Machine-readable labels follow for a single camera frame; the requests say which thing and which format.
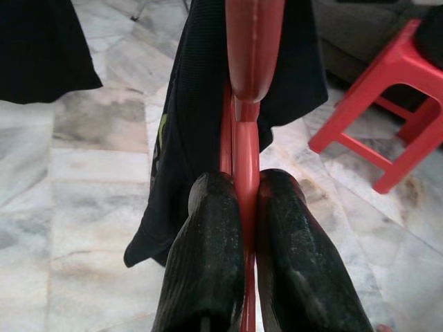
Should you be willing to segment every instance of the stool seat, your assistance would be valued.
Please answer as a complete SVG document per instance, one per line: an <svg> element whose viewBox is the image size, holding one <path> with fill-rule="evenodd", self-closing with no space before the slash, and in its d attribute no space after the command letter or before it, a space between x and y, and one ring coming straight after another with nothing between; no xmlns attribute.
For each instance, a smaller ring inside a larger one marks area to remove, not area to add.
<svg viewBox="0 0 443 332"><path fill-rule="evenodd" d="M414 46L420 20L409 21L399 35L371 63L337 104L331 118L309 141L321 153L331 142L339 142L382 168L385 174L373 188L385 194L423 158L443 142L443 71L427 62ZM381 97L390 86L405 84L428 99L410 112ZM398 136L407 144L403 154L391 161L344 133L373 102L401 116L406 123Z"/></svg>

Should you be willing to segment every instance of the hanging clothes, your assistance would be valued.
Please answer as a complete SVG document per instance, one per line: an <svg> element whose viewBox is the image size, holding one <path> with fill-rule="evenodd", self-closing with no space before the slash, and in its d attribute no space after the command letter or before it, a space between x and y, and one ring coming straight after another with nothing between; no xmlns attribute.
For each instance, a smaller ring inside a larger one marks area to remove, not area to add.
<svg viewBox="0 0 443 332"><path fill-rule="evenodd" d="M101 86L70 0L0 1L0 100L52 102Z"/></svg>
<svg viewBox="0 0 443 332"><path fill-rule="evenodd" d="M125 252L130 267L153 257L165 265L188 216L188 195L204 172L218 170L224 87L228 78L224 0L194 0L172 69L152 162L147 209ZM258 119L260 149L271 128L327 99L310 0L287 1L271 88Z"/></svg>

